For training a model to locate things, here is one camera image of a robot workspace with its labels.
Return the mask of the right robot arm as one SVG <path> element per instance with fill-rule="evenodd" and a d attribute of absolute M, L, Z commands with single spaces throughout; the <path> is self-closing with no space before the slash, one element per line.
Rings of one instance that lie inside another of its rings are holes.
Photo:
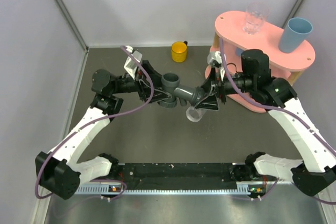
<path fill-rule="evenodd" d="M 250 154 L 245 174 L 252 180 L 268 175 L 293 183 L 302 193 L 315 196 L 335 182 L 335 150 L 308 118 L 293 87 L 284 78 L 271 75 L 269 58 L 259 49 L 241 55 L 242 71 L 230 75 L 226 56 L 211 51 L 211 67 L 202 85 L 205 97 L 197 109 L 218 110 L 227 95 L 238 94 L 248 103 L 265 109 L 284 129 L 301 159 L 274 157 L 264 152 Z"/>

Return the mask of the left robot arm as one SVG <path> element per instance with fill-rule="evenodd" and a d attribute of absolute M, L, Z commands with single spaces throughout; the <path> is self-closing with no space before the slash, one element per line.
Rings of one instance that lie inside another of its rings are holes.
<path fill-rule="evenodd" d="M 123 76 L 115 76 L 105 69 L 93 74 L 91 89 L 95 96 L 82 119 L 57 146 L 48 153 L 40 152 L 35 158 L 35 190 L 43 187 L 51 194 L 69 199 L 81 185 L 92 180 L 117 178 L 118 160 L 109 154 L 100 154 L 86 162 L 78 161 L 98 133 L 114 118 L 142 109 L 139 106 L 121 112 L 123 99 L 116 95 L 136 92 L 145 104 L 149 104 L 160 101 L 160 94 L 167 94 L 162 88 L 162 75 L 148 61 L 128 58 L 124 68 Z"/>

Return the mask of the clear trap with grey nut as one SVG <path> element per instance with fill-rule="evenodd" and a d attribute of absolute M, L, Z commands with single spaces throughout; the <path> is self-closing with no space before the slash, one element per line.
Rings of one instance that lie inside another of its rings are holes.
<path fill-rule="evenodd" d="M 206 111 L 206 109 L 196 109 L 193 106 L 190 106 L 186 110 L 186 117 L 191 122 L 199 122 L 206 113 Z"/>

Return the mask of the grey plastic pipe fitting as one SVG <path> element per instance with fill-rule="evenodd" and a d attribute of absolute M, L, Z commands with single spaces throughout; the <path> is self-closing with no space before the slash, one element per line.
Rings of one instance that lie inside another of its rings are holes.
<path fill-rule="evenodd" d="M 168 93 L 168 98 L 159 101 L 158 104 L 164 108 L 174 108 L 177 100 L 181 106 L 186 106 L 189 102 L 191 106 L 196 105 L 205 97 L 205 91 L 201 87 L 188 87 L 180 84 L 180 78 L 174 73 L 165 73 L 161 77 L 162 89 Z"/>

